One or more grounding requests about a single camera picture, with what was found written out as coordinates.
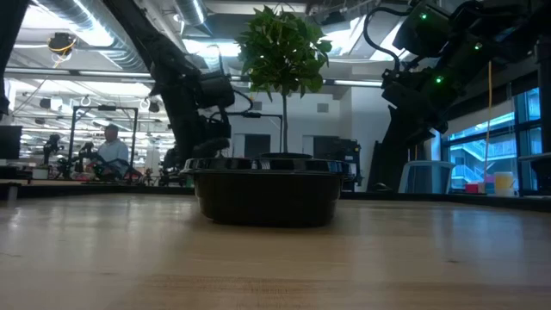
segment person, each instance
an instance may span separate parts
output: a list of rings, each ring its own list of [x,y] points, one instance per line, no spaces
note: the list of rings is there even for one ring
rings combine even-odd
[[[124,160],[128,163],[128,146],[119,139],[119,128],[113,124],[109,124],[105,127],[105,142],[97,150],[97,154],[103,158],[107,163],[116,159]],[[121,176],[127,172],[128,165],[120,162],[109,163],[116,167]]]

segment plant pot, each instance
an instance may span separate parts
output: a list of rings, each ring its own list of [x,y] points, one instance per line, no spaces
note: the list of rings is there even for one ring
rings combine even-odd
[[[281,153],[265,153],[259,156],[259,158],[290,158],[290,159],[311,159],[312,155],[308,154],[299,154],[299,153],[290,153],[290,152],[281,152]]]
[[[187,161],[201,212],[220,223],[323,226],[335,213],[346,163],[289,158]]]

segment desk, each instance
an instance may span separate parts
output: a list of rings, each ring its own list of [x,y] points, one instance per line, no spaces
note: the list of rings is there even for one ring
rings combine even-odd
[[[340,201],[313,229],[222,226],[195,198],[0,208],[0,309],[549,309],[551,215]]]
[[[24,186],[27,186],[27,185],[82,185],[83,181],[0,179],[0,184],[2,183],[19,183]]]

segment ceiling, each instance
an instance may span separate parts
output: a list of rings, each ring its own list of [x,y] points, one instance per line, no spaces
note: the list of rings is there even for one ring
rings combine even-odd
[[[246,23],[253,17],[253,9],[262,9],[264,5],[271,8],[284,7],[285,10],[294,10],[299,16],[304,16],[313,22],[322,22],[327,13],[334,10],[341,10],[347,19],[345,23],[339,24],[343,29],[324,28],[328,39],[333,40],[336,47],[331,54],[329,68],[322,70],[325,78],[335,79],[380,79],[380,75],[391,63],[387,61],[370,61],[374,50],[361,37],[362,17],[365,15],[368,5],[376,5],[380,0],[373,1],[319,1],[319,0],[294,0],[289,3],[278,4],[278,1],[258,2],[251,0],[226,1],[226,0],[205,0],[208,8],[208,17],[200,27],[184,27],[178,21],[173,0],[135,0],[136,3],[145,9],[146,15],[153,22],[155,27],[162,33],[176,41],[177,44],[190,53],[204,57],[208,63],[209,57],[217,56],[217,50],[209,51],[203,47],[216,43],[223,48],[224,53],[229,53],[223,58],[223,66],[232,72],[239,72],[242,64],[237,60],[233,52],[233,38],[246,29]],[[392,9],[405,10],[407,0],[382,1],[384,6]],[[446,2],[450,6],[456,5],[457,1]],[[378,14],[369,24],[369,33],[376,43],[381,43],[387,35],[399,24],[399,18],[393,15]],[[45,10],[36,5],[30,5],[28,13],[22,24],[21,31],[17,37],[16,47],[9,61],[12,67],[43,67],[72,70],[95,70],[95,71],[122,71],[121,67],[106,57],[107,53],[98,50],[84,42],[84,39],[77,42],[77,47],[71,53],[70,58],[60,59],[58,55],[51,53],[45,44],[55,33],[64,32],[79,35],[70,23],[60,18],[53,17]],[[208,70],[204,63],[203,70]],[[112,83],[112,82],[91,82],[91,81],[58,81],[55,77],[48,80],[18,77],[12,79],[11,84],[16,88],[15,107],[19,111],[15,114],[15,121],[26,128],[37,130],[28,132],[26,143],[28,146],[36,146],[37,150],[43,145],[43,139],[47,139],[54,130],[67,130],[71,126],[68,116],[71,109],[46,110],[40,107],[40,100],[52,96],[60,97],[67,107],[79,104],[84,98],[90,99],[90,106],[99,104],[115,104],[119,107],[139,109],[138,131],[140,132],[139,152],[144,153],[151,145],[163,146],[162,152],[168,146],[172,146],[173,137],[167,129],[168,118],[162,103],[159,113],[153,114],[145,108],[144,98],[148,96],[150,85],[141,83]],[[324,87],[325,93],[333,94],[335,99],[347,90],[346,87]],[[131,128],[129,121],[124,121],[128,116],[123,111],[111,113],[94,111],[91,112],[97,118],[109,118],[120,121],[112,121],[120,127]],[[47,126],[39,126],[35,118],[46,117]],[[91,119],[83,118],[78,124],[79,130],[99,130],[99,126]],[[92,137],[94,132],[78,134],[78,140],[86,140]]]

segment window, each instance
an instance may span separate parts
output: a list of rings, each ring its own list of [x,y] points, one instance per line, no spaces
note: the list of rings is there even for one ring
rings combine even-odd
[[[467,183],[483,182],[485,157],[486,139],[451,146],[449,161],[455,164],[452,171],[452,188],[464,189]],[[513,133],[490,138],[488,145],[489,178],[492,179],[493,173],[503,171],[513,172],[517,179],[517,143]]]
[[[500,117],[496,117],[493,120],[490,121],[490,131],[494,129],[500,129],[505,127],[512,127],[515,125],[515,113],[511,112],[506,115],[502,115]],[[475,135],[477,133],[485,133],[488,129],[488,122],[485,121],[481,124],[478,124],[476,126],[467,128],[463,131],[460,131],[459,133],[453,133],[449,136],[449,140],[457,140],[460,138],[465,138],[468,136]]]
[[[518,157],[542,152],[539,90],[515,96],[514,103],[515,112],[490,120],[488,145],[487,122],[453,133],[442,142],[443,159],[455,164],[452,189],[464,189],[467,183],[484,181],[486,148],[489,180],[495,172],[510,171],[515,177],[515,189],[537,188],[536,174],[529,163],[519,164]]]

